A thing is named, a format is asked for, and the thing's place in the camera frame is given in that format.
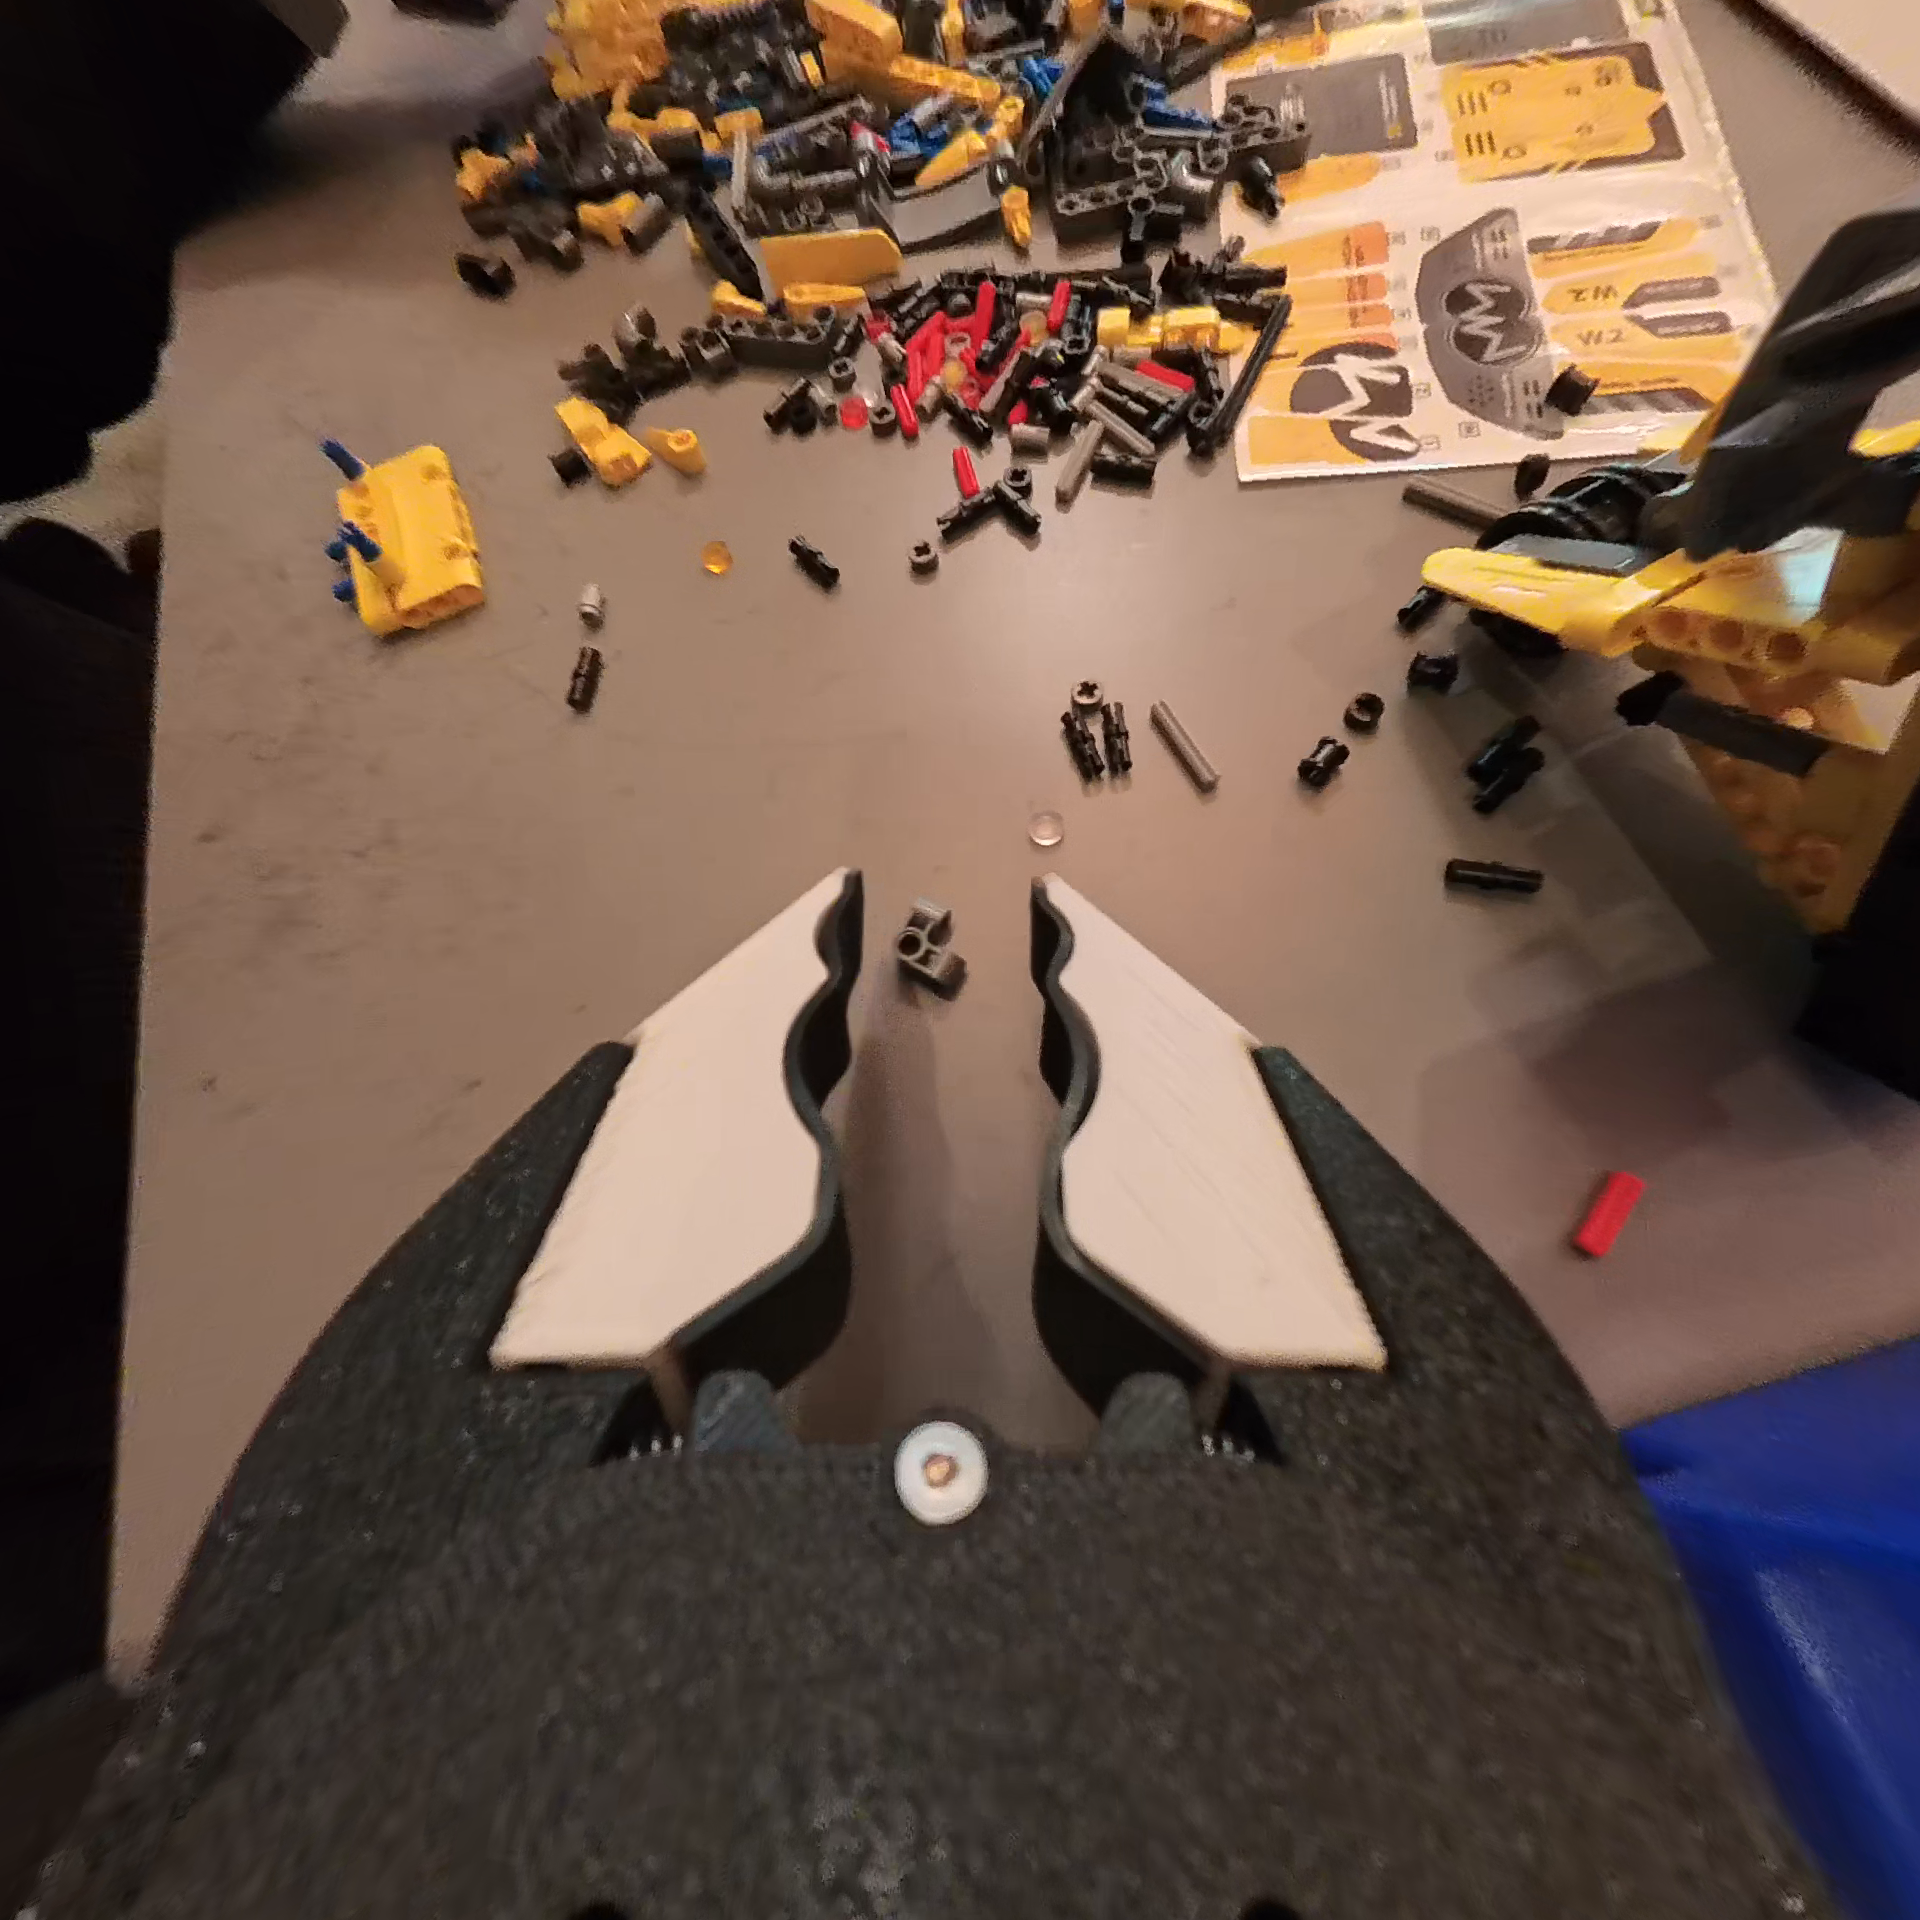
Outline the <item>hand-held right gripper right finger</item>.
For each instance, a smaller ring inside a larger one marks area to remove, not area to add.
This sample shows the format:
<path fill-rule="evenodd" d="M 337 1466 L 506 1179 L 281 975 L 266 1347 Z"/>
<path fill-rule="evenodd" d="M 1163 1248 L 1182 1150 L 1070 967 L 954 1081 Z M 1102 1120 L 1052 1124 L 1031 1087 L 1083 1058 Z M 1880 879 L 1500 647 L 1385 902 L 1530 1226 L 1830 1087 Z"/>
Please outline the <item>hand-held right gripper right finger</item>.
<path fill-rule="evenodd" d="M 1031 881 L 1031 984 L 1055 1098 L 1031 1316 L 1077 1400 L 1161 1375 L 1216 1410 L 1253 1375 L 1385 1375 L 1274 1051 L 1063 875 Z"/>

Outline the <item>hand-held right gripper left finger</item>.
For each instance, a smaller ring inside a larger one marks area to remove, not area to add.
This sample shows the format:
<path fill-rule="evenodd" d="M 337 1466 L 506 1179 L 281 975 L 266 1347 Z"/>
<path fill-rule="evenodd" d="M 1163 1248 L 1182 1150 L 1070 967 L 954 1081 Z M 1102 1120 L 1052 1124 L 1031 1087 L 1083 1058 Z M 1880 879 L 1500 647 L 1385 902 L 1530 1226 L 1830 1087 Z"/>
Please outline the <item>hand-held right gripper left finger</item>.
<path fill-rule="evenodd" d="M 786 1387 L 854 1295 L 828 1104 L 854 1066 L 862 871 L 832 870 L 622 1041 L 625 1068 L 494 1332 L 494 1370 Z"/>

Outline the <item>black double pin connector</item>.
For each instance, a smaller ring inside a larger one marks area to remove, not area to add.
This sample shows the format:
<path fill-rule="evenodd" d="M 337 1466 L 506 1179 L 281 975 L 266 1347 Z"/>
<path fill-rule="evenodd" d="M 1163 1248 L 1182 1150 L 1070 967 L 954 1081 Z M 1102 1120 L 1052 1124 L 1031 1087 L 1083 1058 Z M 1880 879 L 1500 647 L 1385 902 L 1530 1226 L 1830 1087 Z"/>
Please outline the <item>black double pin connector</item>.
<path fill-rule="evenodd" d="M 1470 808 L 1476 815 L 1500 812 L 1546 772 L 1543 722 L 1515 716 L 1493 730 L 1465 762 Z"/>

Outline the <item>yellow block with blue pins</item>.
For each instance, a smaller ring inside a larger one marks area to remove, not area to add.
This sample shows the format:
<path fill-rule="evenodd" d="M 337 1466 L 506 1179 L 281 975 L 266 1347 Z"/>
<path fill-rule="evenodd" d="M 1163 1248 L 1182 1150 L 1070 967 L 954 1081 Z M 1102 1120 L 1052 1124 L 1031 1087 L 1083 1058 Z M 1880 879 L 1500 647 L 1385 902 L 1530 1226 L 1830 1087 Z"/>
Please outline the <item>yellow block with blue pins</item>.
<path fill-rule="evenodd" d="M 375 641 L 420 633 L 484 605 L 474 516 L 441 444 L 365 464 L 326 436 L 320 454 L 340 477 L 322 542 L 337 605 Z"/>

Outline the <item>black cross connector piece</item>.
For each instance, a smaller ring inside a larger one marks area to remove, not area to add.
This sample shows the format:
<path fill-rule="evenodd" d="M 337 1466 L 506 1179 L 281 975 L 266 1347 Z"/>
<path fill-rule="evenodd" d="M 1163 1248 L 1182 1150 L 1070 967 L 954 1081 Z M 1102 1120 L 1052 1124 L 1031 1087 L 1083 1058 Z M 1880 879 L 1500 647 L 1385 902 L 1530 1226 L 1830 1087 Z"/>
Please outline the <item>black cross connector piece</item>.
<path fill-rule="evenodd" d="M 1043 514 L 1031 504 L 1031 468 L 1010 468 L 989 485 L 959 497 L 937 516 L 941 546 L 952 547 L 971 540 L 983 524 L 1003 524 L 1017 540 L 1038 542 L 1043 540 Z"/>

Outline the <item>yellow angled toy piece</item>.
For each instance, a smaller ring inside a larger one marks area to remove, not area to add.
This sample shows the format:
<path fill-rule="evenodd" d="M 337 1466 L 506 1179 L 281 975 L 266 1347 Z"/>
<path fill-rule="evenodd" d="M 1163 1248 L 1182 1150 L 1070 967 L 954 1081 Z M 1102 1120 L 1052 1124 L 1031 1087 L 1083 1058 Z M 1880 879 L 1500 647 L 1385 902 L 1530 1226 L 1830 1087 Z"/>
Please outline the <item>yellow angled toy piece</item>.
<path fill-rule="evenodd" d="M 654 454 L 589 398 L 561 398 L 555 420 L 566 448 L 548 454 L 548 468 L 566 485 L 595 481 L 603 490 L 625 490 L 654 468 Z"/>

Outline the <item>blue plastic bin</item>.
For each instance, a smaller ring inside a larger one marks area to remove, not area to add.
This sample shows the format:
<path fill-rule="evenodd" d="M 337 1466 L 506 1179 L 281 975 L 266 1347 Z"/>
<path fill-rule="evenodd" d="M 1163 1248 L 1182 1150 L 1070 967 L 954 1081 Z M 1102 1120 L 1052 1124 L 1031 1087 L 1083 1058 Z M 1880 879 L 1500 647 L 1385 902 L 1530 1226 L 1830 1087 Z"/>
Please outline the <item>blue plastic bin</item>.
<path fill-rule="evenodd" d="M 1834 1899 L 1917 1916 L 1917 1339 L 1619 1443 Z"/>

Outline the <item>yellow toy vehicle model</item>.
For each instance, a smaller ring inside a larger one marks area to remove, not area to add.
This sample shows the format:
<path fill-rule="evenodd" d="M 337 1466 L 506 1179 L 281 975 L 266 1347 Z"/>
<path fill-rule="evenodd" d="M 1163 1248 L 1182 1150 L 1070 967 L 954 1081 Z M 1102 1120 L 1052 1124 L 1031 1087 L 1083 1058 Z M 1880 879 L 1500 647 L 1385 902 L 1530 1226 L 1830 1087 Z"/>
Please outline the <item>yellow toy vehicle model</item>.
<path fill-rule="evenodd" d="M 1436 547 L 1425 587 L 1488 633 L 1644 667 L 1619 712 L 1685 740 L 1815 938 L 1839 938 L 1917 791 L 1917 197 L 1839 225 L 1728 394 L 1679 444 Z"/>

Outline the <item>pile of toy building pieces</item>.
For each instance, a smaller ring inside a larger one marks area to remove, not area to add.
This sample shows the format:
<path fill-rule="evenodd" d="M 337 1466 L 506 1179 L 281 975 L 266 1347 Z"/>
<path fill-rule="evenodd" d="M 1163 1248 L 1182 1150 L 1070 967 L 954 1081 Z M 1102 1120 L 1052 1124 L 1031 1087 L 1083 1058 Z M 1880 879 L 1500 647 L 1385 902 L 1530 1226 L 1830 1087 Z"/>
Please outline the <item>pile of toy building pieces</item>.
<path fill-rule="evenodd" d="M 455 271 L 506 300 L 515 264 L 644 258 L 674 233 L 708 316 L 644 305 L 561 360 L 637 440 L 695 381 L 786 374 L 775 436 L 946 420 L 973 452 L 1064 448 L 1059 498 L 1151 490 L 1229 454 L 1289 324 L 1288 271 L 1229 237 L 1223 198 L 1274 219 L 1311 126 L 1199 102 L 1253 45 L 1248 2 L 559 2 L 547 84 L 455 140 L 474 244 Z"/>

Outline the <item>yellow and grey sticker sheet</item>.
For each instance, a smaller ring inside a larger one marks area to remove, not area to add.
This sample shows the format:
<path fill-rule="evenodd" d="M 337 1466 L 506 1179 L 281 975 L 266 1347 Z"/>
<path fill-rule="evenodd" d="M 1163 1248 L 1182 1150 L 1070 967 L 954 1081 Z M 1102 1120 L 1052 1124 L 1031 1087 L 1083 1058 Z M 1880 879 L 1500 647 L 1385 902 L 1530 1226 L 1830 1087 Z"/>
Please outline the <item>yellow and grey sticker sheet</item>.
<path fill-rule="evenodd" d="M 1311 126 L 1274 223 L 1219 213 L 1292 296 L 1244 482 L 1677 444 L 1774 315 L 1667 2 L 1321 2 L 1212 73 L 1232 97 Z"/>

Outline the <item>person's dark clothing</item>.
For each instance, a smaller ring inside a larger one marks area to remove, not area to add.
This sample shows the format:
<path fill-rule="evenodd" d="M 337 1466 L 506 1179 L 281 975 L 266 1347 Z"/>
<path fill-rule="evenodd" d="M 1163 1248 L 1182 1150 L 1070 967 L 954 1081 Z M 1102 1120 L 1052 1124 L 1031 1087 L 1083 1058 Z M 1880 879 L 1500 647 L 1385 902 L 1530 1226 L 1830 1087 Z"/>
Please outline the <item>person's dark clothing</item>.
<path fill-rule="evenodd" d="M 157 387 L 181 244 L 340 2 L 2 2 L 2 507 Z M 105 1662 L 157 561 L 2 524 L 2 1718 Z"/>

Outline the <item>white paper sheet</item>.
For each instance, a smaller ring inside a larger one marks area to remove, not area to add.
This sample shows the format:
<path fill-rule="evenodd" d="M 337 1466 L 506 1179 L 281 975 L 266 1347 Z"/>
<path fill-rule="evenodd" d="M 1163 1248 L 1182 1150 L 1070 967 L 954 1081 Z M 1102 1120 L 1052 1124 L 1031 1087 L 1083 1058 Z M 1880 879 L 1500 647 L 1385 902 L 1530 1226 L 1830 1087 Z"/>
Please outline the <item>white paper sheet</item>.
<path fill-rule="evenodd" d="M 1917 2 L 1759 2 L 1917 126 Z"/>

